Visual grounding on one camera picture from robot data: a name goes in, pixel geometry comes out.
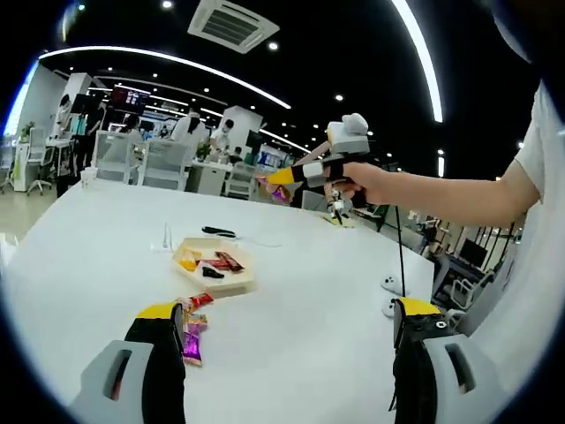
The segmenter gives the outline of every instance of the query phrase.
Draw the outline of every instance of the white table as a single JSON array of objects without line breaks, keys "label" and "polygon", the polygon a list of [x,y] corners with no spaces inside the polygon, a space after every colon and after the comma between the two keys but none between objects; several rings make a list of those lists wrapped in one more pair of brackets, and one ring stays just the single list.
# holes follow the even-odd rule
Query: white table
[{"label": "white table", "polygon": [[[198,292],[152,251],[201,227],[249,240],[258,290],[200,311],[203,368],[187,367],[185,414],[203,423],[393,422],[393,324],[380,281],[400,275],[398,246],[307,211],[97,180],[74,186],[28,232],[7,269],[4,301],[31,364],[70,403],[82,370],[136,314]],[[404,249],[411,296],[430,299],[431,262]]]},{"label": "white table", "polygon": [[220,196],[226,174],[232,170],[231,164],[192,161],[192,169],[186,183],[187,191]]}]

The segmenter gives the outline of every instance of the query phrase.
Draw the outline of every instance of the white sleeve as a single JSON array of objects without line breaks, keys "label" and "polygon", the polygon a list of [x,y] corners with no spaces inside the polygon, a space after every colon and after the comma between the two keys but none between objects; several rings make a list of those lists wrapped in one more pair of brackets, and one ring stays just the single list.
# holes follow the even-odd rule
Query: white sleeve
[{"label": "white sleeve", "polygon": [[539,195],[544,195],[544,156],[541,134],[535,117],[532,117],[528,131],[524,137],[524,147],[516,155],[516,160],[524,169],[530,181],[536,186]]}]

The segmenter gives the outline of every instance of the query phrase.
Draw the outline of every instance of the black ceiling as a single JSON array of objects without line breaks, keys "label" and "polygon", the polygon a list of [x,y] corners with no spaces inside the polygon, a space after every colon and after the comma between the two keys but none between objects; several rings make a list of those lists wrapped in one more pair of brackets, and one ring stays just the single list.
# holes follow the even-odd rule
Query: black ceiling
[{"label": "black ceiling", "polygon": [[[229,105],[254,105],[268,122],[266,129],[286,133],[309,148],[322,141],[328,121],[356,111],[369,122],[383,152],[391,152],[404,169],[424,175],[436,174],[438,148],[446,152],[446,177],[501,175],[529,123],[536,75],[506,46],[488,13],[471,0],[408,1],[433,60],[441,124],[433,120],[418,54],[391,0],[237,0],[281,28],[271,37],[280,46],[276,52],[263,43],[246,55],[188,34],[198,1],[173,3],[171,10],[164,10],[161,0],[85,2],[66,44],[53,41],[46,48],[114,45],[161,51],[240,78],[292,109],[211,73],[151,57],[78,52],[47,58],[43,64],[67,72],[73,66],[75,72],[91,75],[154,80],[203,95],[208,87],[207,95]],[[514,85],[517,80],[522,83]],[[192,99],[164,88],[157,94]],[[344,96],[343,102],[334,99],[337,94]],[[222,112],[221,105],[205,99],[197,104]],[[282,127],[282,122],[289,125]]]}]

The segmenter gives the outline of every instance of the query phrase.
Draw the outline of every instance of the candy wrapper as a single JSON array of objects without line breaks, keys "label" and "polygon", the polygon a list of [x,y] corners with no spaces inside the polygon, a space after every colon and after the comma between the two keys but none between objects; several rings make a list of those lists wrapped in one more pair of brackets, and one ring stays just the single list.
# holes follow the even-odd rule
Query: candy wrapper
[{"label": "candy wrapper", "polygon": [[194,312],[199,307],[203,307],[208,303],[212,303],[214,298],[208,293],[201,293],[198,296],[192,296],[191,298],[177,298],[177,302],[183,306],[183,312],[188,314]]},{"label": "candy wrapper", "polygon": [[232,272],[239,272],[244,268],[226,252],[216,252],[215,255],[221,260],[226,261]]},{"label": "candy wrapper", "polygon": [[183,350],[183,360],[187,364],[202,366],[200,356],[200,333],[207,327],[205,315],[189,314],[185,318],[185,349]]}]

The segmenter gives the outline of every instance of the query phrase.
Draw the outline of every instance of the floor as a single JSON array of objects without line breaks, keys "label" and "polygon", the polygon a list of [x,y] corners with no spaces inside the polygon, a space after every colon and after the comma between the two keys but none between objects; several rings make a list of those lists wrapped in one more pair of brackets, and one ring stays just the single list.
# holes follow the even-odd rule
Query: floor
[{"label": "floor", "polygon": [[39,191],[33,191],[27,197],[10,188],[4,194],[0,192],[0,234],[17,244],[56,199],[55,188],[45,190],[43,196]]}]

